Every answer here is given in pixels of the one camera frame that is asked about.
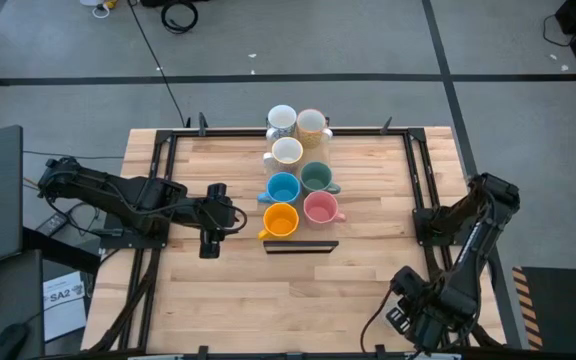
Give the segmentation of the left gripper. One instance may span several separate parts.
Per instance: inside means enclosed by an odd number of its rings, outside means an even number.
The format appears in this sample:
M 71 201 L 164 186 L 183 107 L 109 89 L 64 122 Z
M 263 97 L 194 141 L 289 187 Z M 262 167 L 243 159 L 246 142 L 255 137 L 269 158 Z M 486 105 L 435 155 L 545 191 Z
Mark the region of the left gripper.
M 224 235 L 234 233 L 235 210 L 229 199 L 212 199 L 203 203 L 200 207 L 201 215 L 205 218 L 207 229 L 221 231 Z M 220 256 L 220 241 L 211 243 L 201 242 L 199 249 L 200 258 L 218 258 Z

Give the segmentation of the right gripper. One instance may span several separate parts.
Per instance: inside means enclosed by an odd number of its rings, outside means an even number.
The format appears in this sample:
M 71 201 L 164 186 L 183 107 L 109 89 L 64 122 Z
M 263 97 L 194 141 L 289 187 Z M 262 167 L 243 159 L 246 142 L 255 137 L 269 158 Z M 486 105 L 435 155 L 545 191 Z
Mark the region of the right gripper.
M 406 335 L 416 350 L 448 351 L 455 347 L 449 337 L 448 326 L 454 318 L 449 309 L 450 300 L 442 293 L 410 297 L 411 328 L 409 317 L 399 307 L 394 307 L 387 314 L 392 327 L 400 334 Z

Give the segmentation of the yellow faceted mug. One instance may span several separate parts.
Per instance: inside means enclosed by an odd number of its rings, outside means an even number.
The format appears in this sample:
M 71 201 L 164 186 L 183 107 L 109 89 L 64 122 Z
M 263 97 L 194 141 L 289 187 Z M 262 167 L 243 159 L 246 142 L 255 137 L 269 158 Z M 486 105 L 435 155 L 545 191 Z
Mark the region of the yellow faceted mug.
M 288 203 L 275 203 L 268 207 L 262 218 L 263 229 L 258 233 L 259 240 L 289 238 L 299 226 L 297 210 Z

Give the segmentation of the plain blue mug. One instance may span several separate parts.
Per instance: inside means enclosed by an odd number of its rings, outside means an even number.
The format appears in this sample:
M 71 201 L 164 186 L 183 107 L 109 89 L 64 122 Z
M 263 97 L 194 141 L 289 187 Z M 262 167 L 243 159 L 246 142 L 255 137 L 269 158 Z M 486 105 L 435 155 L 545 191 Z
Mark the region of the plain blue mug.
M 257 196 L 261 203 L 288 203 L 293 204 L 301 193 L 301 183 L 288 172 L 278 172 L 266 182 L 266 189 Z

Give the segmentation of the pink faceted mug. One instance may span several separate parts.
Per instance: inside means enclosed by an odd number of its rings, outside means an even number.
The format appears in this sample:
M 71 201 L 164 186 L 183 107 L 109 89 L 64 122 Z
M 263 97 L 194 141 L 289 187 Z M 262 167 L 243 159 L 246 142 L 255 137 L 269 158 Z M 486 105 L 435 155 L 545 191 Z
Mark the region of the pink faceted mug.
M 325 191 L 310 193 L 304 199 L 303 211 L 309 226 L 315 229 L 330 228 L 347 220 L 339 209 L 337 199 Z

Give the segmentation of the grey patterned mug yellow rim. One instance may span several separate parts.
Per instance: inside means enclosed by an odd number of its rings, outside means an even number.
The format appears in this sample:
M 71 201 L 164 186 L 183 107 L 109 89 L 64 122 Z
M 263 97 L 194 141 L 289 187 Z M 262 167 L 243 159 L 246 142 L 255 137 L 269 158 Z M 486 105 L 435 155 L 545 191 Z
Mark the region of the grey patterned mug yellow rim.
M 271 150 L 263 155 L 263 164 L 270 172 L 289 172 L 297 170 L 304 154 L 299 140 L 284 137 L 275 141 Z

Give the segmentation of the plain green mug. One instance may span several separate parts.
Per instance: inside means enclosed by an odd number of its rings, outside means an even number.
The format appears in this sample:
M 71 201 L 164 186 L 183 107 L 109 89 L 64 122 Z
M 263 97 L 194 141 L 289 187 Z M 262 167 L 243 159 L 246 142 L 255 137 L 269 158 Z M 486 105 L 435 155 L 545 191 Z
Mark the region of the plain green mug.
M 341 192 L 341 187 L 333 182 L 331 169 L 323 162 L 309 162 L 304 165 L 299 180 L 305 196 L 315 191 L 325 191 L 333 195 Z

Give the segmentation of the white mug teal pattern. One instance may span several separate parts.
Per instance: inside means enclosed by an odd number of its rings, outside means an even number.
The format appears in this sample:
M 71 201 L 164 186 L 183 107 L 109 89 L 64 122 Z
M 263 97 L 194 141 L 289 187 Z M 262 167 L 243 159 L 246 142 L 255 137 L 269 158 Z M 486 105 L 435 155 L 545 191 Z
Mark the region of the white mug teal pattern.
M 297 113 L 289 105 L 276 105 L 267 114 L 266 139 L 275 142 L 283 137 L 292 137 L 295 132 Z

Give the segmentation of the orange patterned mug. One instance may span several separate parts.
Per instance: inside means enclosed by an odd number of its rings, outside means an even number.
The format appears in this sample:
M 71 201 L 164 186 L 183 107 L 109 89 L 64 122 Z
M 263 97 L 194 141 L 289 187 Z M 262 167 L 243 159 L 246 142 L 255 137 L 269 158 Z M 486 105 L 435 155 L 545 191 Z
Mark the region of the orange patterned mug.
M 324 114 L 317 109 L 305 109 L 297 116 L 297 137 L 304 148 L 315 148 L 329 142 L 333 132 Z

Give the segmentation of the black power adapter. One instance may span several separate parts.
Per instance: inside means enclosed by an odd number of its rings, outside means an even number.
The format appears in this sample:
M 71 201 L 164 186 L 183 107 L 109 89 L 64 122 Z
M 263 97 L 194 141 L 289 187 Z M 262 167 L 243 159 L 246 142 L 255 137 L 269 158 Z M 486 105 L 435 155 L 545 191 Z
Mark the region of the black power adapter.
M 69 217 L 61 213 L 53 213 L 48 219 L 43 221 L 36 231 L 47 237 L 52 237 L 61 231 L 69 223 Z

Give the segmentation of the black mat hazard stripes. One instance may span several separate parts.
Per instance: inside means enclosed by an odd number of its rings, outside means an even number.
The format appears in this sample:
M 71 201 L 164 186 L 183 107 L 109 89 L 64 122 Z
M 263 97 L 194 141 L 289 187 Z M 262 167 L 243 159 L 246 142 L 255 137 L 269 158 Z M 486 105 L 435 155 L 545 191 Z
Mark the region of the black mat hazard stripes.
M 512 276 L 529 348 L 576 353 L 576 269 L 515 267 Z

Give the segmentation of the black computer mouse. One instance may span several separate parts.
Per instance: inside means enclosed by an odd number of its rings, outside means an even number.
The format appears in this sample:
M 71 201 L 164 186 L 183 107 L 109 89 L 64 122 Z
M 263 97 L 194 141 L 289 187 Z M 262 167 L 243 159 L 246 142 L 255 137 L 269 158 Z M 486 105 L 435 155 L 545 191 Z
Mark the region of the black computer mouse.
M 25 323 L 14 323 L 0 333 L 0 360 L 16 360 L 20 354 L 30 329 Z

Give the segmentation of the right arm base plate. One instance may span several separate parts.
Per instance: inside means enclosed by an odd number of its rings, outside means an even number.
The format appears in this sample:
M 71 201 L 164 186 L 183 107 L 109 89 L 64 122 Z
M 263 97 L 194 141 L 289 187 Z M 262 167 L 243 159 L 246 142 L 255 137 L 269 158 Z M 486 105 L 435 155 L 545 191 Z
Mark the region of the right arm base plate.
M 451 246 L 462 244 L 472 225 L 471 218 L 444 223 L 447 207 L 415 209 L 412 218 L 418 242 L 422 246 Z

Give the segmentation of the wooden shelf black metal frame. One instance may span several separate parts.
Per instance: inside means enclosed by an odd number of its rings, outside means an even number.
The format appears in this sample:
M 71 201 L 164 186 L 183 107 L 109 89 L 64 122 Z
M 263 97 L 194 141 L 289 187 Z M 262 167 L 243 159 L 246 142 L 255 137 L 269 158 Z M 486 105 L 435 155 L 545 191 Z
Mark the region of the wooden shelf black metal frame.
M 271 150 L 271 146 L 274 143 L 269 142 L 266 139 L 266 136 L 265 136 L 265 142 L 266 142 L 266 150 L 264 154 Z M 298 180 L 301 169 L 303 168 L 304 165 L 306 165 L 309 162 L 323 162 L 328 166 L 330 165 L 328 142 L 321 143 L 319 146 L 315 148 L 303 147 L 303 149 L 304 149 L 303 158 L 297 170 L 292 173 Z M 265 191 L 266 182 L 268 181 L 268 179 L 275 173 L 278 173 L 268 171 L 265 168 L 265 166 L 264 166 L 264 172 L 266 175 L 266 180 L 264 189 L 262 190 L 261 193 Z M 331 253 L 338 246 L 339 242 L 334 240 L 333 229 L 331 227 L 325 229 L 315 229 L 309 226 L 303 211 L 303 201 L 305 197 L 306 196 L 302 191 L 302 184 L 301 184 L 301 193 L 299 197 L 297 198 L 295 203 L 290 204 L 297 210 L 299 214 L 300 222 L 298 229 L 289 238 L 286 239 L 263 240 L 263 247 L 267 254 Z

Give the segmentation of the black aluminium rail frame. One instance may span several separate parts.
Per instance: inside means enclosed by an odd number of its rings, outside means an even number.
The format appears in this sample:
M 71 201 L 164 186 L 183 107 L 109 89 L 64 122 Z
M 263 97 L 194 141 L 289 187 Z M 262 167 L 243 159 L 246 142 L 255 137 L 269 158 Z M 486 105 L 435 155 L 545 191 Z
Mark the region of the black aluminium rail frame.
M 337 129 L 321 154 L 342 188 L 346 220 L 298 233 L 304 240 L 333 240 L 335 249 L 270 255 L 257 237 L 267 148 L 258 128 L 186 130 L 175 155 L 161 158 L 160 172 L 191 195 L 225 183 L 248 223 L 212 260 L 199 256 L 197 231 L 171 228 L 160 257 L 148 351 L 194 353 L 207 346 L 211 353 L 357 352 L 379 344 L 408 350 L 409 342 L 374 312 L 401 267 L 427 271 L 415 238 L 407 164 L 422 150 L 406 149 L 399 129 Z

